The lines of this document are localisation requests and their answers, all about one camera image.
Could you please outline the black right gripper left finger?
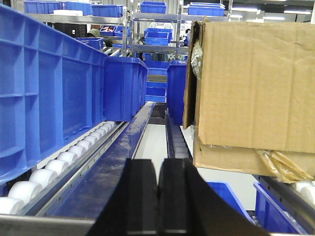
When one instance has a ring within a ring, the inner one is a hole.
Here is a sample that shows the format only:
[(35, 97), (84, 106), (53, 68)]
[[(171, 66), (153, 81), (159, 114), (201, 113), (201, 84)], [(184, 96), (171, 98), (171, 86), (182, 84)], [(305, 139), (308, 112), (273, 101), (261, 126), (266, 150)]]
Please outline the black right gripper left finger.
[(127, 159), (122, 176), (89, 236), (156, 236), (157, 180), (149, 159)]

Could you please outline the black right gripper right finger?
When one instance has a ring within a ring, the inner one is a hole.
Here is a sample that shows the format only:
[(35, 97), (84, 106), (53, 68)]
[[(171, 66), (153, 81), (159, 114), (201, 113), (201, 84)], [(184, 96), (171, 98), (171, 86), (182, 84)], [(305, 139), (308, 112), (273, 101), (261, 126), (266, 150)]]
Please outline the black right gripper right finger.
[(267, 236), (226, 203), (189, 159), (165, 159), (159, 174), (159, 235)]

